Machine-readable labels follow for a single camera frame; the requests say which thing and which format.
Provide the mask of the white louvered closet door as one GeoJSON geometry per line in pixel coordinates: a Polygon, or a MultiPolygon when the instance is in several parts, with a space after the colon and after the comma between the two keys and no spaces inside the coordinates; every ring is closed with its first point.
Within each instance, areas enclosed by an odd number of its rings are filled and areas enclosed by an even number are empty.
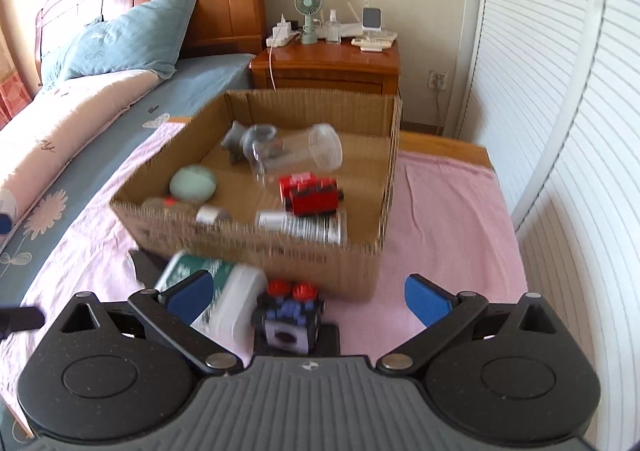
{"type": "Polygon", "coordinates": [[[639,441],[639,0],[480,0],[458,126],[484,146],[528,287],[599,376],[588,436],[639,441]]]}

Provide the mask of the small white monitor device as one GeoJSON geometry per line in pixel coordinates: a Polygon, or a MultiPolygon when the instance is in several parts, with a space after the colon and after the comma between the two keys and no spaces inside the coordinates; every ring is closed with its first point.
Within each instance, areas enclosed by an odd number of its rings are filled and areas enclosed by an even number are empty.
{"type": "Polygon", "coordinates": [[[379,7],[364,5],[362,8],[362,32],[364,34],[378,33],[382,30],[382,10],[379,7]]]}

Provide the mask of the wooden nightstand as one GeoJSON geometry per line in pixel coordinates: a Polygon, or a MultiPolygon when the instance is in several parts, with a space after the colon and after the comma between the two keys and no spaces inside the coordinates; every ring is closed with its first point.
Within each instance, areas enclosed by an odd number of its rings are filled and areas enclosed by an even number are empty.
{"type": "Polygon", "coordinates": [[[349,42],[303,45],[292,41],[266,48],[250,62],[257,89],[336,89],[375,95],[399,90],[398,43],[384,52],[362,52],[349,42]]]}

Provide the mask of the clear plastic jar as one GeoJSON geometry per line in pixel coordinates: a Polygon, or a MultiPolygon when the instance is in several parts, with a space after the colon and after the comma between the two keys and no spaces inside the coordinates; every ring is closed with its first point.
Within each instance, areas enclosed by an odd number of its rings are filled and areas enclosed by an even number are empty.
{"type": "Polygon", "coordinates": [[[257,179],[273,182],[299,173],[334,172],[343,164],[343,147],[334,127],[321,123],[271,140],[255,141],[253,156],[257,179]]]}

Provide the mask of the white labelled plastic case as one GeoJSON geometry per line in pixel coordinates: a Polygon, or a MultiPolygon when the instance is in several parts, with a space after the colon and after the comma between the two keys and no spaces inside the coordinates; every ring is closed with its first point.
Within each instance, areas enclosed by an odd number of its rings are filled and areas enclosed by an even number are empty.
{"type": "Polygon", "coordinates": [[[255,224],[314,243],[343,245],[348,240],[346,215],[343,212],[303,217],[284,211],[260,211],[255,224]]]}

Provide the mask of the green desk fan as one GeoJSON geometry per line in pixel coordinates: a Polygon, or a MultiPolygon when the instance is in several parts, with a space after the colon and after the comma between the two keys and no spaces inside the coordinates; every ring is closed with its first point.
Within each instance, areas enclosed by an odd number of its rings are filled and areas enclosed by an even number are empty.
{"type": "Polygon", "coordinates": [[[300,42],[303,45],[313,45],[318,42],[314,16],[322,9],[322,0],[294,0],[296,11],[304,18],[303,32],[300,42]]]}

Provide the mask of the white remote control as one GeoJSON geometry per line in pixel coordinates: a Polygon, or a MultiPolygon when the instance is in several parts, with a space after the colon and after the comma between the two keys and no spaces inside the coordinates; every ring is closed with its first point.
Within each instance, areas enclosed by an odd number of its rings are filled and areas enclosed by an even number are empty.
{"type": "Polygon", "coordinates": [[[384,52],[394,46],[398,34],[389,30],[368,31],[366,34],[354,37],[352,46],[359,48],[362,52],[384,52]]]}

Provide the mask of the grey rubber animal toy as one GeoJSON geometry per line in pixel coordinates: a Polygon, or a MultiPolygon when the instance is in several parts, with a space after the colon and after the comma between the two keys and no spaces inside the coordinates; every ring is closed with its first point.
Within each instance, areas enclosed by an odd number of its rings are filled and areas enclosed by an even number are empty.
{"type": "Polygon", "coordinates": [[[238,164],[242,160],[250,164],[255,163],[254,145],[270,141],[278,136],[276,126],[269,124],[254,124],[245,127],[239,121],[234,121],[230,130],[221,140],[221,148],[229,152],[229,162],[238,164]]]}

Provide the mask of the white wifi router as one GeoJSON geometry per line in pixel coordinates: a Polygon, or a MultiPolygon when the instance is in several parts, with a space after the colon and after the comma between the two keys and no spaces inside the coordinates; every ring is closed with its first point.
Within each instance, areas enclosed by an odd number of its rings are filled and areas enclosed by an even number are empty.
{"type": "MultiPolygon", "coordinates": [[[[353,38],[360,36],[362,34],[362,24],[359,21],[352,23],[341,23],[341,37],[343,38],[353,38]]],[[[318,37],[326,39],[326,20],[323,21],[322,25],[317,29],[318,37]]]]}

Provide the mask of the wall power socket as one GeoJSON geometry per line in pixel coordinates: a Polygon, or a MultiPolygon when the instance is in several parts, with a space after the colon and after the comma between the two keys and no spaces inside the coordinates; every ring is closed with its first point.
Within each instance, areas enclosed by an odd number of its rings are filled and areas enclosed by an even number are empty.
{"type": "Polygon", "coordinates": [[[448,73],[431,70],[428,72],[427,87],[443,92],[447,87],[448,73]]]}

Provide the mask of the black device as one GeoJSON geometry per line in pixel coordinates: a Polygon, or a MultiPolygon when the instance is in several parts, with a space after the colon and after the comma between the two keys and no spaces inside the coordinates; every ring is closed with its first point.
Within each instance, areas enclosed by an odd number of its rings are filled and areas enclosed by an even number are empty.
{"type": "Polygon", "coordinates": [[[137,280],[148,289],[154,289],[168,265],[168,260],[144,249],[130,249],[128,254],[134,264],[137,280]]]}

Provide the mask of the pink table cloth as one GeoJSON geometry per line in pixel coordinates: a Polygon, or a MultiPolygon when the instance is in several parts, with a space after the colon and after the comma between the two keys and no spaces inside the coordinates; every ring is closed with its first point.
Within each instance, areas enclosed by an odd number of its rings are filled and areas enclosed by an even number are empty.
{"type": "MultiPolygon", "coordinates": [[[[121,301],[140,289],[130,255],[137,244],[108,202],[180,128],[160,126],[87,199],[69,185],[45,196],[27,219],[25,234],[1,255],[1,285],[23,284],[18,301],[39,306],[48,321],[76,292],[121,301]]],[[[340,327],[342,353],[376,360],[422,330],[405,305],[405,280],[412,273],[495,303],[514,303],[525,293],[518,243],[493,171],[399,153],[375,295],[369,303],[331,299],[326,309],[340,327]]]]}

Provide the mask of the white power strip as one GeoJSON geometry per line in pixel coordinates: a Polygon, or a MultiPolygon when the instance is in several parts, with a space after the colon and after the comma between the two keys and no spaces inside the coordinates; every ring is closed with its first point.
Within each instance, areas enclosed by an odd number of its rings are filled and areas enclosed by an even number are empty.
{"type": "Polygon", "coordinates": [[[288,21],[284,15],[272,27],[271,35],[266,39],[268,48],[281,48],[296,39],[298,31],[294,28],[291,21],[288,21]]]}

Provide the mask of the blue pillow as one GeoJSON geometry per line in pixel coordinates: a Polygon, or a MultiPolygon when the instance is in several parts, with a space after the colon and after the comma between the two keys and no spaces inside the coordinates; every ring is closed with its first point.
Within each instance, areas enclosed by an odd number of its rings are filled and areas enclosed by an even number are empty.
{"type": "Polygon", "coordinates": [[[112,20],[84,26],[43,57],[43,84],[128,70],[168,80],[176,72],[196,1],[149,0],[112,20]]]}

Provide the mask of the clear spray bottle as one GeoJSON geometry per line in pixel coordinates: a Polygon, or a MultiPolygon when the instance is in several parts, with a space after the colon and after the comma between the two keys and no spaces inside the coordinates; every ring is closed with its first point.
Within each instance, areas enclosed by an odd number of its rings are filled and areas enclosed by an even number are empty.
{"type": "Polygon", "coordinates": [[[341,40],[341,23],[337,20],[336,10],[331,9],[329,19],[326,20],[326,42],[340,44],[341,40]]]}

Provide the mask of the green medical cotton swab box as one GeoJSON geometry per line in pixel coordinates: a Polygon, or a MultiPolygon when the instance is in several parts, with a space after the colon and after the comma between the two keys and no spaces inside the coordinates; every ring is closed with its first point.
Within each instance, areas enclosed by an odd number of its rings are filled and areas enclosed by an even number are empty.
{"type": "Polygon", "coordinates": [[[194,330],[239,356],[253,353],[254,329],[250,318],[257,298],[265,291],[267,279],[262,269],[219,258],[203,258],[184,251],[176,253],[155,283],[160,292],[169,289],[198,270],[213,278],[213,297],[206,309],[191,323],[194,330]]]}

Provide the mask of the black blue toy robot cube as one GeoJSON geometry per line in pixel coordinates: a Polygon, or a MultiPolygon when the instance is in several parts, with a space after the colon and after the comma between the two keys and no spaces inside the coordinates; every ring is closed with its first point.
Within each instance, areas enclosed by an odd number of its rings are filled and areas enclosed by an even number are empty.
{"type": "Polygon", "coordinates": [[[309,355],[317,346],[323,310],[317,286],[270,280],[250,316],[255,353],[309,355]]]}

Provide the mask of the mint green round object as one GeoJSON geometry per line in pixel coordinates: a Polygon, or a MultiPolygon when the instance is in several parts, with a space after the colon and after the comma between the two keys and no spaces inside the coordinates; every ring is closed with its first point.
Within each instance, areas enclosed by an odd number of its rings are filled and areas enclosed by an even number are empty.
{"type": "Polygon", "coordinates": [[[176,171],[169,182],[171,197],[193,204],[206,203],[217,189],[217,177],[207,167],[186,165],[176,171]]]}

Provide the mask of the red toy fire truck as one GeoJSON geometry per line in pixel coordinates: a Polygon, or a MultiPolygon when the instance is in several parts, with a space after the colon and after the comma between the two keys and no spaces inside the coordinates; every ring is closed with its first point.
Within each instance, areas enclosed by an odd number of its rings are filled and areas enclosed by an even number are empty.
{"type": "Polygon", "coordinates": [[[285,211],[296,217],[333,215],[344,200],[333,178],[299,173],[281,177],[278,184],[285,211]]]}

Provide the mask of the blue bed sheet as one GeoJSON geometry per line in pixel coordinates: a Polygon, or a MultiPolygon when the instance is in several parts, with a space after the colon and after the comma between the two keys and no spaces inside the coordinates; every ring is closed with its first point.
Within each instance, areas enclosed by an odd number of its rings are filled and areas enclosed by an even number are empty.
{"type": "Polygon", "coordinates": [[[192,116],[227,90],[250,88],[250,55],[184,59],[175,75],[125,111],[44,191],[1,252],[1,303],[39,306],[53,321],[88,289],[124,299],[139,287],[134,240],[108,203],[122,182],[192,116]]]}

